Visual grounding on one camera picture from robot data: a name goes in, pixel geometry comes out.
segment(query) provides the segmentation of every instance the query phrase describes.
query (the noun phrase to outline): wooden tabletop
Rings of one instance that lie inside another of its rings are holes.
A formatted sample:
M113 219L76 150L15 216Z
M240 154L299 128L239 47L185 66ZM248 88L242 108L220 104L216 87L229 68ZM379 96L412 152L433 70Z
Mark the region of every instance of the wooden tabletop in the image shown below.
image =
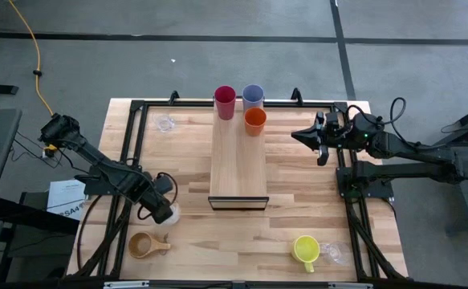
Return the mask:
M100 150L113 160L120 158L130 99L112 99L100 141ZM356 101L369 112L368 102ZM315 273L305 273L303 264L290 254L292 241L311 235L320 244L345 243L351 250L344 201L337 193L335 151L327 165L316 164L316 153L291 138L291 132L309 127L315 108L267 108L266 159L267 196L265 211L212 211L207 201L210 191L212 108L150 108L140 164L152 175L172 174L178 183L177 203L181 219L173 226L157 226L153 220L140 221L137 206L132 210L127 241L135 233L148 231L160 241L169 233L172 248L166 255L132 258L125 251L122 279L178 279L250 281L354 281L350 254L347 266L337 265L324 254L314 262ZM176 125L159 132L153 120L168 114ZM139 116L133 129L130 154L135 145ZM380 162L367 153L360 160ZM100 244L110 206L102 197L84 228L83 261ZM403 275L407 275L396 220L389 205L367 199L375 243ZM116 243L108 258L112 267ZM361 246L364 268L369 272L365 246ZM74 248L68 274L76 271Z

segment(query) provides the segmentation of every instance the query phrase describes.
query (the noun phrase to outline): plastic cup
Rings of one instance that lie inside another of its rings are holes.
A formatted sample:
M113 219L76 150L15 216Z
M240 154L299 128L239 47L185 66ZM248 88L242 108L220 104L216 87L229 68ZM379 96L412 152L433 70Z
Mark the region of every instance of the plastic cup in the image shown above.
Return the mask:
M248 108L244 113L244 127L250 136L258 136L264 129L266 113L261 108Z
M257 84L250 84L242 89L242 108L260 108L264 102L264 90Z
M235 90L229 86L221 86L214 93L216 108L219 118L229 120L234 117L235 110Z

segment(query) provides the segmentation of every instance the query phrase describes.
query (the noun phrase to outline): white paper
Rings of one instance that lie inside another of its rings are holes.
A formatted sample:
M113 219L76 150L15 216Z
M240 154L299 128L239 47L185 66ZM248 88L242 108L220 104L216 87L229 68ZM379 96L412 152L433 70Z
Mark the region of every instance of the white paper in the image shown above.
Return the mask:
M77 180L53 181L48 193L48 212L80 220L83 211L86 185Z

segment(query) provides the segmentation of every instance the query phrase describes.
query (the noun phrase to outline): yellow cup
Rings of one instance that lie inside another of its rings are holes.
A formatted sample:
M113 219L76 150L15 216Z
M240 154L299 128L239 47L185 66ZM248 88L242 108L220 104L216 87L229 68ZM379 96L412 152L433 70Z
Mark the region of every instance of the yellow cup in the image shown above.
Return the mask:
M314 272L314 262L319 257L319 243L311 236L301 236L292 243L292 257L305 263L307 273Z

